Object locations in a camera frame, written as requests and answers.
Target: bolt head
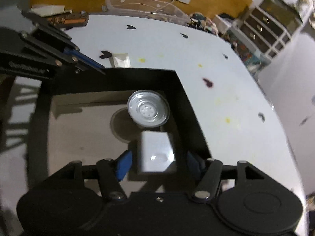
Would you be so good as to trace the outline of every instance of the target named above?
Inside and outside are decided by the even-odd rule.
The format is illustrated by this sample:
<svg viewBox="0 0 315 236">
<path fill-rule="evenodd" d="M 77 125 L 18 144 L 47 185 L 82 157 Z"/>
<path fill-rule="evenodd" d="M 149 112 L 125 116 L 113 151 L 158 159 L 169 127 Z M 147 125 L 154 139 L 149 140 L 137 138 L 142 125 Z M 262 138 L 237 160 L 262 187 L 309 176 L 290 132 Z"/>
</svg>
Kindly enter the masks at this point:
<svg viewBox="0 0 315 236">
<path fill-rule="evenodd" d="M 211 196 L 211 194 L 207 191 L 197 191 L 194 195 L 198 199 L 208 199 Z"/>
<path fill-rule="evenodd" d="M 116 199 L 116 200 L 119 200 L 119 199 L 124 199 L 125 198 L 125 195 L 121 192 L 118 192 L 118 191 L 113 191 L 113 192 L 110 192 L 109 193 L 109 197 L 111 199 Z"/>
<path fill-rule="evenodd" d="M 60 60 L 55 60 L 57 66 L 62 66 L 62 62 Z"/>
<path fill-rule="evenodd" d="M 159 201 L 159 202 L 163 202 L 163 201 L 164 201 L 164 198 L 163 198 L 163 197 L 157 197 L 155 200 L 156 200 L 156 201 Z"/>
</svg>

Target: clear plastic container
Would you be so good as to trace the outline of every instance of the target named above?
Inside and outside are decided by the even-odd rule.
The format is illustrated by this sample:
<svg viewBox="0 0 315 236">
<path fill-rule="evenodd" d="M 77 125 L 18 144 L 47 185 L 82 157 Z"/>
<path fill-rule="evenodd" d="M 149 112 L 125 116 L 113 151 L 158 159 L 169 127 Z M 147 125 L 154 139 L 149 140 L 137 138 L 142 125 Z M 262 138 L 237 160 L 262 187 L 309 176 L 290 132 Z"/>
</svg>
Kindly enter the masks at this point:
<svg viewBox="0 0 315 236">
<path fill-rule="evenodd" d="M 190 18 L 171 3 L 158 0 L 105 0 L 108 14 L 151 18 L 185 25 Z"/>
</svg>

